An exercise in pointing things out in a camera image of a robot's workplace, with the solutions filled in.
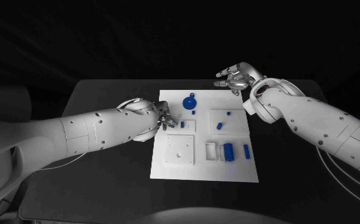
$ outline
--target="table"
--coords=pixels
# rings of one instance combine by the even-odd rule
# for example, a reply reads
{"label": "table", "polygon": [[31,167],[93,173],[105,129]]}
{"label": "table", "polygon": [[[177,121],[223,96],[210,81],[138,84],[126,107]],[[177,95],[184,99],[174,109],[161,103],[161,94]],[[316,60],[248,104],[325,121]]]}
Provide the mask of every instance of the table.
{"label": "table", "polygon": [[[290,81],[307,96],[326,101],[316,81]],[[137,97],[158,101],[161,89],[228,89],[213,82],[83,80],[64,116],[115,108]],[[151,213],[199,206],[241,209],[291,223],[353,223],[360,202],[330,176],[316,147],[291,132],[284,119],[268,124],[248,115],[248,120],[259,183],[151,179],[154,139],[132,141],[86,154],[63,168],[37,172],[21,217],[126,223]]]}

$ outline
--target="black curtain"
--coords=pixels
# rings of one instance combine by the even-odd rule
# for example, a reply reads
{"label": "black curtain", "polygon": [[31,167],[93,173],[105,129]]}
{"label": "black curtain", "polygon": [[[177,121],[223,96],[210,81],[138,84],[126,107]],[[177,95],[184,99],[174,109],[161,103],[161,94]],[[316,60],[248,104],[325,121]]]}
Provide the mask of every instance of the black curtain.
{"label": "black curtain", "polygon": [[270,77],[316,80],[356,115],[358,8],[359,0],[2,0],[0,73],[28,86],[37,111],[66,107],[83,79],[216,79],[246,61]]}

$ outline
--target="robotic hand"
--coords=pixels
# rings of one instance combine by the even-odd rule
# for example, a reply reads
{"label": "robotic hand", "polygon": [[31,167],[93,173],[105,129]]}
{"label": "robotic hand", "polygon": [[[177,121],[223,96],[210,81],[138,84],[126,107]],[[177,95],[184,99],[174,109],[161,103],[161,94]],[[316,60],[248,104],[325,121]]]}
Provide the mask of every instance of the robotic hand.
{"label": "robotic hand", "polygon": [[244,103],[251,115],[267,123],[285,119],[293,132],[360,170],[360,120],[339,108],[307,97],[287,80],[268,78],[242,62],[216,76],[229,75],[216,86],[229,86],[233,94],[252,87],[251,99]]}
{"label": "robotic hand", "polygon": [[145,142],[161,125],[177,125],[167,101],[152,103],[137,98],[128,104],[131,101],[115,109],[76,116],[30,123],[0,122],[0,200],[31,173],[53,162],[131,140]]}

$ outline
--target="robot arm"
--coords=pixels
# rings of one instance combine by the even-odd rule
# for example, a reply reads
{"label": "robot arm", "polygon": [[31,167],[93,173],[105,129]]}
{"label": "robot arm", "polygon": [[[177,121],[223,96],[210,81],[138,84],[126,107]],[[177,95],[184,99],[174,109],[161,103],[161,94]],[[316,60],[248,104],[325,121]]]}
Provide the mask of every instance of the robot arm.
{"label": "robot arm", "polygon": [[30,123],[0,123],[0,199],[31,173],[53,162],[131,140],[150,140],[163,123],[177,125],[168,103],[142,99],[125,109]]}
{"label": "robot arm", "polygon": [[360,169],[360,120],[307,97],[290,81],[259,76],[251,64],[241,63],[238,67],[244,69],[239,72],[235,67],[223,71],[229,80],[215,84],[233,87],[233,93],[252,86],[251,99],[244,104],[248,113],[257,113],[270,124],[284,118],[298,136]]}

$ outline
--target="white cable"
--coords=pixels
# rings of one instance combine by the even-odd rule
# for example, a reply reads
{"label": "white cable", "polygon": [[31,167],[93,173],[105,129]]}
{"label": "white cable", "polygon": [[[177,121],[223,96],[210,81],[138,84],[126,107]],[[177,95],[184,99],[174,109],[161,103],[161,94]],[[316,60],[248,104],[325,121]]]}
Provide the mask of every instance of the white cable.
{"label": "white cable", "polygon": [[342,170],[342,172],[343,172],[343,173],[349,176],[349,178],[360,185],[360,182],[359,182],[359,181],[351,176],[351,174],[340,168],[340,166],[339,166],[339,164],[336,163],[336,161],[333,160],[330,154],[329,154],[329,158],[330,158],[333,164],[335,164],[335,165],[338,166],[338,168]]}
{"label": "white cable", "polygon": [[73,162],[76,162],[85,155],[86,155],[86,153],[77,159],[74,159],[70,163],[64,164],[63,166],[66,166],[66,165],[71,164]]}
{"label": "white cable", "polygon": [[134,98],[131,100],[128,100],[126,102],[124,102],[116,108],[119,109],[122,106],[125,106],[128,103],[131,103],[132,101],[138,100],[139,98]]}
{"label": "white cable", "polygon": [[359,196],[349,190],[349,188],[343,185],[343,183],[340,182],[340,180],[339,180],[338,177],[335,176],[333,172],[330,171],[330,168],[329,168],[329,166],[327,166],[327,164],[326,164],[326,162],[325,162],[325,159],[323,159],[323,156],[322,156],[322,152],[320,152],[320,150],[319,150],[319,147],[317,147],[317,152],[319,152],[319,156],[322,157],[322,161],[323,161],[323,163],[325,163],[325,166],[326,166],[326,168],[327,168],[327,170],[329,170],[329,173],[330,173],[332,176],[335,177],[335,179],[336,179],[336,181],[339,182],[339,184],[342,185],[342,187],[348,190],[348,192],[360,200]]}

